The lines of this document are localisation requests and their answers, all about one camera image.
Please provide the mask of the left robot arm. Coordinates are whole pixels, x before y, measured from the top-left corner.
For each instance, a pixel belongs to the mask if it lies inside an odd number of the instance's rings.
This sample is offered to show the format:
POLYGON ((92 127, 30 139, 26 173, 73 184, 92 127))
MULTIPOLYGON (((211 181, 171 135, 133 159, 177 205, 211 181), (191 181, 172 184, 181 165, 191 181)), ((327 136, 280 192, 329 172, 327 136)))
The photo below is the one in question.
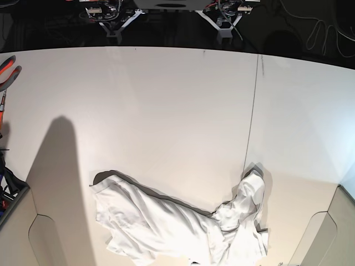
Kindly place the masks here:
POLYGON ((225 41, 232 44, 234 33, 244 43, 237 24, 243 16, 249 15, 259 3, 259 0, 211 1, 204 9, 196 10, 195 13, 217 30, 216 41, 219 45, 225 41))

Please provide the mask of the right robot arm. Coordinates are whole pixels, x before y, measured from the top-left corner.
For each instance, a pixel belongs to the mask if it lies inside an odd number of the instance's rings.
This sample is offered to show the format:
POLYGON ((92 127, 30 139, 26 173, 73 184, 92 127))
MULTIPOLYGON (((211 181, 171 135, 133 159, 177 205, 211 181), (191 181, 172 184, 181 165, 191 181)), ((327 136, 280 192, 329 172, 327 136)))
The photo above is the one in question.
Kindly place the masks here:
POLYGON ((146 11, 133 8, 128 1, 79 1, 84 8, 80 16, 98 23, 106 32, 108 38, 116 38, 120 42, 122 32, 146 11))

